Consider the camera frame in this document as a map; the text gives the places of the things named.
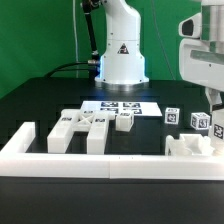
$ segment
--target cable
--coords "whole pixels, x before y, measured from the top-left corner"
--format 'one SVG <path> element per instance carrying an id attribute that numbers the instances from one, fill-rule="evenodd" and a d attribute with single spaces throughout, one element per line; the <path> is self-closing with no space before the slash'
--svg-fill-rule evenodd
<path id="1" fill-rule="evenodd" d="M 61 65 L 55 69 L 53 69 L 52 71 L 48 72 L 46 75 L 44 75 L 45 78 L 49 78 L 51 77 L 55 72 L 58 72 L 60 70 L 62 70 L 63 68 L 67 68 L 67 67 L 71 67 L 71 66 L 75 66 L 75 65 L 88 65 L 88 62 L 72 62 L 72 63 L 68 63 L 68 64 L 64 64 Z"/>
<path id="2" fill-rule="evenodd" d="M 158 39 L 159 39 L 160 47 L 162 49 L 162 52 L 163 52 L 163 55 L 164 55 L 164 58 L 165 58 L 165 61 L 166 61 L 169 73 L 170 73 L 172 79 L 175 80 L 174 73 L 172 71 L 172 68 L 171 68 L 168 56 L 166 54 L 166 50 L 165 50 L 164 45 L 163 45 L 163 41 L 162 41 L 161 35 L 160 35 L 160 32 L 159 32 L 158 23 L 157 23 L 157 19 L 156 19 L 156 9 L 155 9 L 155 2 L 154 2 L 154 0 L 151 0 L 151 6 L 152 6 L 153 21 L 154 21 L 155 29 L 156 29 L 157 36 L 158 36 Z"/>
<path id="3" fill-rule="evenodd" d="M 76 61 L 79 60 L 79 45 L 78 45 L 78 35 L 77 35 L 77 20 L 76 20 L 76 0 L 73 0 L 73 27 L 74 27 L 74 38 L 75 38 L 75 57 Z"/>

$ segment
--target black cable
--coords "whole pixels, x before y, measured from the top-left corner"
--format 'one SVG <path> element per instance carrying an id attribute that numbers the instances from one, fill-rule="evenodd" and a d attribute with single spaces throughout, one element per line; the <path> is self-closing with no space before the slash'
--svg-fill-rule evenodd
<path id="1" fill-rule="evenodd" d="M 67 67 L 71 67 L 71 66 L 75 66 L 75 65 L 88 65 L 88 62 L 72 62 L 72 63 L 68 63 L 68 64 L 64 64 L 61 65 L 55 69 L 53 69 L 52 71 L 48 72 L 46 75 L 44 75 L 45 78 L 49 78 L 51 77 L 55 72 L 63 69 L 63 68 L 67 68 Z"/>
<path id="2" fill-rule="evenodd" d="M 60 70 L 55 71 L 54 73 L 56 73 L 56 72 L 71 72 L 71 71 L 94 71 L 94 70 L 95 69 L 88 69 L 88 68 L 80 68 L 80 69 L 60 69 Z"/>
<path id="3" fill-rule="evenodd" d="M 151 7 L 152 7 L 152 14 L 153 14 L 154 25 L 155 25 L 157 36 L 158 36 L 158 39 L 159 39 L 160 47 L 162 49 L 162 52 L 163 52 L 163 55 L 164 55 L 164 58 L 165 58 L 168 70 L 170 72 L 170 75 L 172 76 L 172 79 L 175 80 L 175 77 L 174 77 L 174 74 L 173 74 L 173 71 L 172 71 L 172 68 L 171 68 L 168 56 L 166 54 L 166 50 L 165 50 L 165 48 L 163 46 L 163 41 L 162 41 L 161 35 L 160 35 L 160 32 L 159 32 L 158 23 L 157 23 L 157 19 L 156 19 L 156 9 L 155 9 L 155 2 L 154 2 L 154 0 L 151 0 Z"/>

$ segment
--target white block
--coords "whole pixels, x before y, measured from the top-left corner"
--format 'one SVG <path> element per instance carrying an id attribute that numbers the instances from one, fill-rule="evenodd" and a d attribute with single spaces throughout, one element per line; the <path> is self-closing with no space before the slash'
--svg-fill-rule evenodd
<path id="1" fill-rule="evenodd" d="M 63 110 L 61 117 L 47 137 L 48 153 L 65 153 L 78 122 L 79 110 Z"/>
<path id="2" fill-rule="evenodd" d="M 116 131 L 129 132 L 133 124 L 134 124 L 134 111 L 125 110 L 116 117 Z"/>
<path id="3" fill-rule="evenodd" d="M 165 111 L 165 123 L 175 124 L 179 123 L 180 109 L 179 108 L 166 108 Z"/>
<path id="4" fill-rule="evenodd" d="M 203 112 L 191 113 L 191 127 L 195 130 L 207 130 L 210 126 L 210 116 Z"/>
<path id="5" fill-rule="evenodd" d="M 35 123 L 24 122 L 0 153 L 25 153 L 35 137 Z"/>
<path id="6" fill-rule="evenodd" d="M 87 154 L 103 155 L 109 127 L 109 113 L 97 112 L 87 136 Z"/>

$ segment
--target white cube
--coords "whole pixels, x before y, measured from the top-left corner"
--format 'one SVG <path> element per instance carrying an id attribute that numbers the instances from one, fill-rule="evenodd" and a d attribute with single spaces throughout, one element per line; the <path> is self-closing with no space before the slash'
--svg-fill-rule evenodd
<path id="1" fill-rule="evenodd" d="M 191 127 L 195 130 L 209 129 L 210 116 L 203 112 L 191 113 Z"/>
<path id="2" fill-rule="evenodd" d="M 117 115 L 116 117 L 116 131 L 126 131 L 131 130 L 134 124 L 134 111 L 125 110 Z"/>
<path id="3" fill-rule="evenodd" d="M 179 108 L 166 108 L 165 111 L 165 123 L 166 124 L 178 124 L 179 123 Z"/>

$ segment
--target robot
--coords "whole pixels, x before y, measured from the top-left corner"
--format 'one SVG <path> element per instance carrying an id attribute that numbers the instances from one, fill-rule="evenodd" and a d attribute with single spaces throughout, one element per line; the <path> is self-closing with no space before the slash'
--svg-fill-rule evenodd
<path id="1" fill-rule="evenodd" d="M 224 91 L 224 0 L 202 0 L 201 12 L 179 24 L 180 74 L 186 81 L 205 86 L 213 106 L 222 104 Z"/>
<path id="2" fill-rule="evenodd" d="M 107 20 L 107 48 L 99 57 L 90 12 L 103 5 Z M 139 13 L 125 0 L 83 0 L 91 40 L 93 59 L 100 60 L 100 70 L 95 78 L 97 87 L 129 91 L 147 85 L 145 58 L 140 53 Z"/>

